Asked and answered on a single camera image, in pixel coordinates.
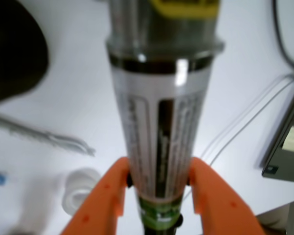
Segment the white tape roll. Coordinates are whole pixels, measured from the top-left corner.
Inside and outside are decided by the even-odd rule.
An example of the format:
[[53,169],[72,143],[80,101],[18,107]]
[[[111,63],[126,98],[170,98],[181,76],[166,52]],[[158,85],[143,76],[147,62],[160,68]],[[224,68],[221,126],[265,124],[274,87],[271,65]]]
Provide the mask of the white tape roll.
[[74,215],[89,193],[100,180],[100,174],[91,168],[83,168],[70,173],[65,183],[62,207],[69,215]]

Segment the green label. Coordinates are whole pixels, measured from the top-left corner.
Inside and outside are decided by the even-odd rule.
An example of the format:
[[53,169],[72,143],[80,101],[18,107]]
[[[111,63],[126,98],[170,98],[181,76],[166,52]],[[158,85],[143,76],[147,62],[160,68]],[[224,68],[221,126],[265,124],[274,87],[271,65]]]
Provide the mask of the green label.
[[180,216],[183,195],[169,203],[153,203],[139,198],[141,218],[145,226],[154,230],[172,227]]

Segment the white desk surface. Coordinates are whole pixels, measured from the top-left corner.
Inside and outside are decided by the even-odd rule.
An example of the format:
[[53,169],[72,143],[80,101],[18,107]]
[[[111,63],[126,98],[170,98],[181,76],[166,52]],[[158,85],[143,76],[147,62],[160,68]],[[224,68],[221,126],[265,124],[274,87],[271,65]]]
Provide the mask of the white desk surface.
[[[126,153],[104,45],[108,11],[106,3],[93,0],[21,2],[45,34],[50,67],[35,90],[0,103],[0,114],[80,137],[97,151],[95,158],[89,158],[0,130],[0,170],[8,175],[6,186],[0,188],[0,235],[15,226],[54,235],[70,219],[61,208],[65,175],[84,166],[104,174]],[[218,34],[226,47],[214,63],[195,156],[262,89],[290,72],[276,48],[268,11],[263,0],[222,4]],[[294,201],[293,182],[263,178],[258,166],[290,91],[282,92],[213,164],[255,214]],[[178,234],[200,234],[191,197],[183,203],[182,213],[185,220]],[[142,234],[133,189],[126,194],[117,234]]]

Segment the red dot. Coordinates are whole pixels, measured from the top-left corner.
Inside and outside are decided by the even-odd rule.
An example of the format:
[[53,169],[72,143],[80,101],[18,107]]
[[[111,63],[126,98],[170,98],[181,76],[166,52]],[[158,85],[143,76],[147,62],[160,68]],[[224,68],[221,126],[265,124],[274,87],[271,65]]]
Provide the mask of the red dot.
[[85,215],[83,217],[83,223],[87,223],[89,221],[89,215]]
[[235,202],[230,202],[231,207],[236,208],[237,204]]

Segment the black cable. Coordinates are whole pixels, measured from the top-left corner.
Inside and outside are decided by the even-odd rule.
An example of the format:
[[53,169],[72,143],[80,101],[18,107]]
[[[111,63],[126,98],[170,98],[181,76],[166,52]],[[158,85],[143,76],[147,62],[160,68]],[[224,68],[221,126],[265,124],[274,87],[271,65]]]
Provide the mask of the black cable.
[[273,15],[274,31],[275,31],[275,35],[276,35],[276,39],[278,42],[280,52],[281,52],[283,58],[285,59],[285,61],[288,63],[288,65],[294,69],[294,61],[287,54],[285,47],[283,45],[283,42],[282,42],[282,38],[281,38],[281,30],[279,27],[279,19],[278,19],[277,0],[272,0],[272,15]]

